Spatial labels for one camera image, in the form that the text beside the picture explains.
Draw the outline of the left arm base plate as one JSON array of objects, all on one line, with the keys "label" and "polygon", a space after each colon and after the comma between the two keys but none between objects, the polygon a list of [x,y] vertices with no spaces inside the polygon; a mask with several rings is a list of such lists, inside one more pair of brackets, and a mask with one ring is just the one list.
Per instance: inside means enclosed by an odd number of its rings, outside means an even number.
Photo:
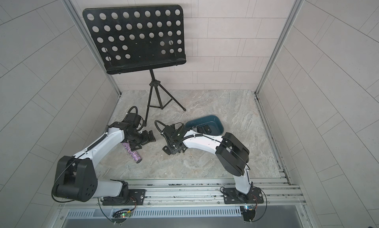
[{"label": "left arm base plate", "polygon": [[145,189],[123,190],[119,196],[104,197],[101,199],[104,206],[126,206],[126,205],[143,205],[146,195]]}]

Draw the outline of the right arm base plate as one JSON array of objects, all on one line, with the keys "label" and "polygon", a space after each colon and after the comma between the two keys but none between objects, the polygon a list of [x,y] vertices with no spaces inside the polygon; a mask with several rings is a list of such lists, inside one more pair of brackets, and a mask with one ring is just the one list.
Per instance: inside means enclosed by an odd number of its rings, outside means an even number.
[{"label": "right arm base plate", "polygon": [[237,191],[235,188],[221,187],[225,204],[263,204],[264,196],[259,187],[251,187],[248,194]]}]

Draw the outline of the black key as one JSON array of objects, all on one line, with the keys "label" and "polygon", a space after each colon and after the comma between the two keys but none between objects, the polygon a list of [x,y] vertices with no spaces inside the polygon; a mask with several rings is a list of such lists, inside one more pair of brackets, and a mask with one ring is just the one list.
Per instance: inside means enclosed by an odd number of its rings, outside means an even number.
[{"label": "black key", "polygon": [[206,134],[209,134],[209,135],[212,132],[211,128],[208,125],[204,125],[204,131],[206,132]]}]

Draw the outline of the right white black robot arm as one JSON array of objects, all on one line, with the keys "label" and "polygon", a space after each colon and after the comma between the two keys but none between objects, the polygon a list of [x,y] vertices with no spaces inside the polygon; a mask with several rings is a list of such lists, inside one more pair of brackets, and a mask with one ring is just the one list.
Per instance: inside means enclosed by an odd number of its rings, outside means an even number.
[{"label": "right white black robot arm", "polygon": [[201,134],[180,124],[166,125],[156,120],[155,126],[164,137],[167,146],[163,148],[166,154],[175,155],[187,149],[198,149],[215,155],[224,169],[233,175],[235,188],[241,194],[251,190],[249,180],[249,150],[232,133],[223,136]]}]

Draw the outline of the teal plastic storage box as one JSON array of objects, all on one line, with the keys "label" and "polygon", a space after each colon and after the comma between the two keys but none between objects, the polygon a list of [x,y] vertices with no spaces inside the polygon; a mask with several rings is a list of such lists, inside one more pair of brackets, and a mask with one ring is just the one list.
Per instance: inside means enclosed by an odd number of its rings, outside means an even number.
[{"label": "teal plastic storage box", "polygon": [[221,123],[219,117],[215,115],[208,115],[194,120],[190,120],[185,124],[185,127],[197,132],[197,127],[201,126],[204,128],[204,125],[208,125],[211,128],[211,136],[220,136],[224,133],[224,126]]}]

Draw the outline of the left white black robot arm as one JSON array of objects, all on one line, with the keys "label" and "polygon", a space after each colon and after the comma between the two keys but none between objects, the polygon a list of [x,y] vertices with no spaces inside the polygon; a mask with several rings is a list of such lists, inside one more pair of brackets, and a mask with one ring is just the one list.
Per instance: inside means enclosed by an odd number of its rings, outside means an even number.
[{"label": "left white black robot arm", "polygon": [[95,168],[100,161],[117,145],[123,144],[136,163],[142,159],[137,150],[155,142],[152,131],[144,130],[145,121],[138,108],[132,106],[125,118],[109,125],[105,133],[95,142],[73,156],[59,159],[51,190],[54,201],[62,198],[64,203],[72,201],[87,202],[92,198],[103,200],[103,205],[124,205],[136,202],[121,180],[99,180]]}]

